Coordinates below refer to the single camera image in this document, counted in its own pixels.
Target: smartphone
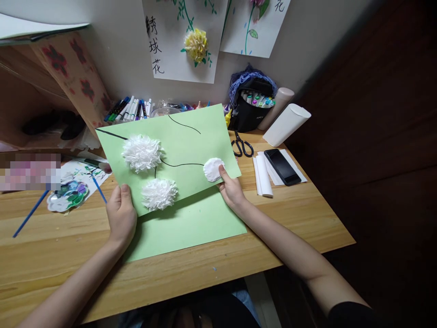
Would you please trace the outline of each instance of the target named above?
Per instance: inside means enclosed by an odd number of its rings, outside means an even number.
[[[286,186],[295,185],[302,181],[279,149],[266,150],[264,154]]]

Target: white paper flower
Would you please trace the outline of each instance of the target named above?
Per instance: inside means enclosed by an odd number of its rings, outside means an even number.
[[[161,163],[160,150],[164,150],[159,140],[150,139],[148,136],[136,135],[124,142],[122,156],[130,169],[135,173],[147,171]]]
[[[209,182],[216,182],[221,178],[219,172],[220,165],[223,165],[225,168],[224,162],[221,159],[211,158],[203,166],[203,172],[205,173],[205,177]]]
[[[150,211],[163,210],[174,204],[178,193],[176,183],[167,179],[153,179],[142,188],[144,200],[142,204]]]

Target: green paper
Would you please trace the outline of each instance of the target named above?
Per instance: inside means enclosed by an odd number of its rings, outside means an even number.
[[[246,232],[246,226],[226,205],[218,188],[211,187],[163,211],[138,218],[124,260],[141,260]]]
[[[210,158],[217,157],[224,161],[231,178],[241,175],[229,140],[221,104],[172,114],[171,117],[166,115],[100,129],[125,138],[141,134],[152,139],[159,139],[164,148],[163,160],[170,165],[205,164]],[[121,155],[125,140],[98,130],[97,135],[117,182],[120,185],[125,183],[131,187],[132,202],[138,216],[148,213],[149,210],[141,203],[143,200],[141,190],[148,180],[154,179],[155,170],[150,169],[139,174],[130,170]],[[214,183],[208,182],[202,165],[171,167],[159,164],[156,177],[176,182],[178,187],[176,203],[222,181],[220,179]]]

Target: black stem drawing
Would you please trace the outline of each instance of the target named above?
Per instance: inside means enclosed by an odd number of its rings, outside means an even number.
[[[198,163],[186,163],[186,164],[179,164],[179,165],[170,165],[170,164],[167,164],[166,162],[164,162],[163,159],[161,159],[161,162],[163,162],[164,164],[166,164],[168,166],[172,166],[172,167],[177,167],[177,166],[182,166],[182,165],[201,165],[201,166],[203,166],[203,164],[198,164]]]
[[[97,131],[100,131],[100,132],[104,132],[104,133],[107,133],[107,134],[109,134],[109,135],[111,135],[111,136],[114,136],[114,137],[118,137],[118,138],[120,138],[120,139],[123,139],[123,140],[128,140],[127,138],[125,138],[125,137],[122,137],[122,136],[119,136],[119,135],[117,135],[117,134],[114,134],[114,133],[111,133],[111,132],[108,132],[108,131],[103,131],[103,130],[100,130],[100,129],[98,129],[98,128],[96,128],[96,130]],[[203,164],[198,164],[198,163],[186,163],[186,164],[179,164],[179,165],[170,165],[170,164],[167,164],[166,162],[164,162],[162,159],[161,159],[161,162],[163,162],[164,164],[166,164],[166,165],[168,165],[168,166],[171,166],[171,167],[177,167],[177,166],[182,166],[182,165],[201,165],[201,166],[204,166]]]
[[[190,127],[190,126],[188,126],[188,125],[185,125],[185,124],[181,124],[181,123],[179,123],[179,122],[176,122],[174,119],[172,119],[171,118],[171,116],[169,115],[168,117],[170,117],[170,119],[173,121],[173,122],[175,122],[175,123],[177,123],[177,124],[179,124],[179,125],[183,125],[183,126],[186,126],[187,128],[192,128],[192,127]]]
[[[103,131],[103,130],[100,130],[100,129],[96,129],[96,130],[97,130],[97,131],[100,131],[100,132],[103,132],[103,133],[110,134],[110,135],[112,135],[112,136],[114,136],[114,137],[118,137],[118,138],[123,139],[123,140],[127,140],[127,138],[125,138],[125,137],[122,137],[122,136],[119,136],[119,135],[113,134],[113,133],[108,132],[108,131]]]

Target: dark wooden door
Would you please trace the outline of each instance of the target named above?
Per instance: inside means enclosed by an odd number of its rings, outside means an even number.
[[[436,1],[387,1],[297,101],[286,145],[357,241],[326,257],[382,315],[435,320]]]

